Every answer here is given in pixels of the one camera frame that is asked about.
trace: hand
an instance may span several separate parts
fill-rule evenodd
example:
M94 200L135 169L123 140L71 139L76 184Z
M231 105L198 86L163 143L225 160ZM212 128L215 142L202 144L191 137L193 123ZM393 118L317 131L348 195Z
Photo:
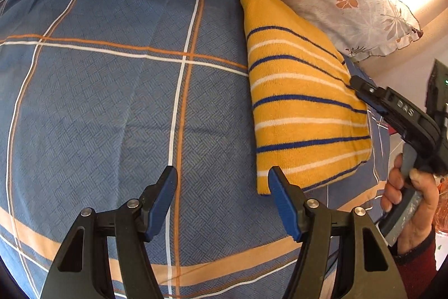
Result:
M393 204L398 204L402 201L400 189L405 182L400 172L402 163L403 155L400 154L396 157L394 168L389 173L389 180L381 198L381 207L386 212L392 209ZM422 192L423 199L412 219L398 236L398 254L409 252L428 237L429 233L431 233L432 220L438 204L438 189L432 174L412 169L409 177L414 188Z

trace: white stripe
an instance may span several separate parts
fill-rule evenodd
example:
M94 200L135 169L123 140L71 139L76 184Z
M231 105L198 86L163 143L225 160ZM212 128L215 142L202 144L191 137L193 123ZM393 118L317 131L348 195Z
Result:
M17 251L19 253L19 255L25 257L26 259L30 260L33 264L35 264L36 266L40 267L43 271L45 271L46 273L48 273L48 269L43 267L39 262L34 261L31 257L27 256L25 253L23 253L22 251L20 251L17 247L15 247L14 245L12 245L10 243L10 241L8 241L5 237L3 237L0 234L0 239L2 241L4 241L8 246L10 246L13 250Z
M367 112L370 113L370 116L375 120L372 112L370 111L370 109L367 109ZM369 131L370 131L370 138L372 140L372 153L373 153L373 176L376 179L376 183L379 184L379 176L378 176L378 172L376 170L376 158L375 158L375 146L373 144L373 130L372 130L372 124L370 122L370 118L367 116L367 120L369 121Z
M296 44L294 42L288 41L288 40L276 39L276 40L268 40L268 41L259 42L259 43L255 44L255 45L253 45L249 49L247 57L249 58L250 54L255 49L258 49L259 47L266 46L266 45L272 45L272 44L285 44L285 45L289 45L289 46L295 47L296 49L299 49L300 51L303 51L303 52L307 53L308 55L313 56L315 59L323 61L324 63L326 63L329 66L331 66L332 68L335 68L336 70L342 72L343 74L345 74L347 76L350 76L350 74L349 74L349 72L347 70L345 70L343 68L340 68L339 66L336 66L335 64L329 62L326 58L324 58L322 56L319 56L319 55L315 54L314 52L311 52L311 51L307 50L306 48L304 48L304 47L302 47L302 46L300 46L300 45L298 45L298 44Z
M38 41L6 41L3 43L0 43L0 46L2 45L36 45L40 44L41 46L45 47L59 47L62 49L71 49L71 50L81 50L81 51L91 51L91 52L100 52L103 54L110 54L115 56L124 56L124 57L130 57L134 59L148 59L148 60L155 60L155 61L165 61L165 62L174 62L174 63L180 63L180 64L193 64L193 65L201 65L201 66L207 66L214 69L224 70L231 72L233 74L238 74L243 77L248 77L248 74L245 72L241 72L238 70L226 68L221 65L215 65L208 62L202 62L202 61L191 61L191 60L184 60L182 59L170 59L170 58L164 58L160 56L153 56L148 54L129 54L127 52L119 52L119 51L113 51L113 50L107 50L107 49L100 49L96 47L87 47L87 46L78 46L78 45L67 45L67 44L60 44L60 43L50 43L50 42L38 42Z
M305 117L293 117L293 118L280 118L278 120L267 120L257 123L255 125L255 131L265 127L281 126L285 124L342 124L350 127L367 127L367 122L353 123L350 120L338 120L334 118L305 118Z
M47 36L47 35L48 35L48 33L50 32L51 28L52 28L52 27L54 26L54 24L55 24L59 19L61 19L61 17L67 12L67 10L69 9L69 7L70 7L71 4L73 3L73 1L74 1L74 0L70 0L70 2L69 2L69 4L67 5L67 7L66 7L66 8L64 9L64 11L63 11L63 12L62 12L62 13L61 13L61 14L60 14L60 15L59 15L59 16L52 22L52 24L50 24L50 27L48 27L48 29L45 31L45 33L43 34L43 36ZM8 186L9 186L9 181L10 181L10 176L9 176L9 173L8 173L8 172L9 172L9 169L10 169L10 144L11 144L11 137L12 137L12 130L13 130L13 122L14 122L14 120L15 120L15 118L16 118L17 107L18 107L19 99L20 99L20 97L21 97L22 94L23 94L23 89L24 89L24 87L25 87L25 83L26 83L26 81L28 80L28 78L30 77L30 75L31 75L31 71L33 70L34 61L35 61L35 58L36 58L37 48L38 48L39 44L41 43L41 41L42 41L42 39L40 39L40 40L36 43L36 47L34 48L34 52L33 52L33 57L32 57L32 59L31 59L30 69L28 70L28 73L26 74L25 79L24 79L23 82L22 82L22 86L20 87L20 90L19 90L19 95L17 95L17 99L16 99L16 102L15 102L15 104L14 104L13 117L12 117L12 120L11 120L10 132L9 132L9 135L8 135L8 146L7 146L7 150L6 150L6 183L5 183L5 186L6 186L6 200L7 200L7 202L8 202L8 213L10 214L10 217L11 217L11 224L12 224L12 227L13 227L14 241L15 241L17 247L20 247L20 244L19 244L19 242L18 242L18 240L17 240L17 232L16 232L16 227L15 227L14 218L13 218L13 216L11 215L11 204L12 204L12 201L10 201L10 194L9 194L9 191L8 191ZM34 294L35 294L36 297L38 298L38 297L39 297L39 294L37 293L37 288L36 288L36 285L35 285L35 283L34 283L34 280L33 280L32 276L31 276L31 273L29 273L28 270L26 269L26 265L25 265L25 262L24 262L22 256L19 255L19 257L20 257L20 261L21 261L21 263L22 263L23 269L24 269L24 271L25 271L26 277L28 278L28 282L30 283L31 288L32 288Z
M196 18L196 12L198 11L198 4L199 0L196 0L196 3L194 4L193 14L191 15L190 20L190 26L188 27L187 32L187 39L185 40L184 45L184 52L188 51L188 45L190 44L190 37L191 37L191 31L193 29L194 20ZM174 107L172 111L172 121L171 121L171 131L169 135L169 151L168 151L168 165L172 165L172 157L173 157L173 151L174 151L174 132L176 129L176 119L178 116L178 106L179 106L179 97L181 93L181 86L182 86L182 78L184 76L184 69L185 69L185 61L187 59L187 56L184 55L182 57L181 61L181 69L179 71L179 77L178 77L178 86L176 87L176 94L174 96ZM170 243L170 213L171 213L171 205L168 209L166 219L165 219L165 247L166 247L166 254L167 254L167 267L168 267L168 294L170 295L169 298L171 299L172 296L172 287L171 287L171 278L172 278L172 266L171 266L171 243Z
M395 146L395 148L391 151L391 153L389 154L389 158L391 157L391 155L393 154L393 152L400 147L403 143L405 143L403 140L401 140L400 142L398 142L398 145Z
M4 3L3 3L3 6L1 7L0 16L2 16L3 11L4 11L5 7L6 7L6 3L8 2L8 0L2 0L2 2L4 2Z
M313 168L319 168L321 166L329 165L330 163L335 163L336 161L340 161L340 160L343 160L343 159L348 159L349 157L357 156L357 155L360 155L360 154L365 154L366 152L369 152L369 151L370 151L370 149L349 152L349 153L342 154L342 155L339 155L339 156L331 157L330 159L317 161L317 162L314 162L314 163L308 163L306 165L296 166L294 168L282 169L282 170L283 170L283 173L287 176L288 174L300 173L301 171L305 171L305 170L309 170L309 169L313 169ZM267 173L268 172L269 172L268 170L258 171L257 172L257 177L267 177Z
M239 282L239 283L234 284L234 285L232 285L232 286L229 286L228 288L225 288L225 289L223 289L223 290L221 290L221 291L217 291L217 292L215 292L215 293L210 293L210 294L204 294L204 295L195 296L194 298L191 298L191 299L208 298L208 297L211 297L211 296L220 295L220 294L222 294L222 293L225 293L226 291L229 291L229 290L231 290L231 289L233 289L233 288L236 288L237 286L253 284L254 282L257 282L258 280L261 280L261 279L265 278L266 276L269 276L269 275L274 274L274 273L276 273L276 272L278 272L278 271L280 271L280 270L283 270L284 268L286 268L286 267L288 267L288 266L290 266L290 265L292 265L292 264L294 264L294 263L296 263L296 262L297 262L297 260L288 262L286 265L283 265L282 267L276 268L275 270L272 270L272 271L270 271L269 273L263 274L263 275L261 275L261 276L255 278L255 279L253 279L253 280L249 280L249 281L247 281L247 282Z
M309 82L319 83L319 84L326 85L326 86L329 86L331 88L337 89L337 90L341 91L342 93L344 93L345 95L348 95L349 97L353 98L356 101L359 100L359 98L357 96L355 96L355 94L349 93L346 90L346 88L343 88L343 87L341 87L339 85L327 82L326 80L323 80L323 79L320 79L320 78L312 77L310 75L296 74L296 73L291 73L291 72L279 73L279 74L271 74L271 75L268 75L267 77L260 78L260 79L256 80L250 86L250 91L255 89L260 84L263 84L264 82L268 82L270 80L277 80L277 79L298 79L298 80L307 80Z
M384 157L384 153L382 151L382 138L381 138L381 131L379 130L379 125L382 122L382 117L379 119L379 123L378 123L378 136L379 136L379 145L381 147L381 157Z

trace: blue gripper pad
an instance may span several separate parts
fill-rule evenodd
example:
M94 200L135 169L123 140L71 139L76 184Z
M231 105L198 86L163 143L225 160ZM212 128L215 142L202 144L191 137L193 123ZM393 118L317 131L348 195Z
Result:
M151 211L149 211L149 222L146 232L150 240L160 233L177 187L178 172L175 168L172 168L165 183L160 189L160 193L158 194Z
M277 174L272 169L267 175L267 184L274 197L286 233L292 236L294 241L299 242L302 232L297 225L297 210Z

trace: yellow striped towel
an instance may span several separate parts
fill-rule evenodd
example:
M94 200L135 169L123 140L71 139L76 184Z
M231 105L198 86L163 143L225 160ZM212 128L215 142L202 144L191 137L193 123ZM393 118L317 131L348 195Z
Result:
M257 189L278 165L312 189L353 174L370 158L366 104L349 88L329 38L281 0L241 0L257 141Z

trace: trigger handle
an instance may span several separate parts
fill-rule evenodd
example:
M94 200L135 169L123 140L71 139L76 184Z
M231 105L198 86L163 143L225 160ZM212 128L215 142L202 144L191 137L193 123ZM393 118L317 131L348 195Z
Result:
M379 231L391 247L397 241L406 224L414 216L422 201L422 193L412 186L409 179L409 172L414 167L416 159L417 152L406 143L403 147L403 163L400 169L405 178L405 186L401 190L402 201L393 205L391 211L378 223Z

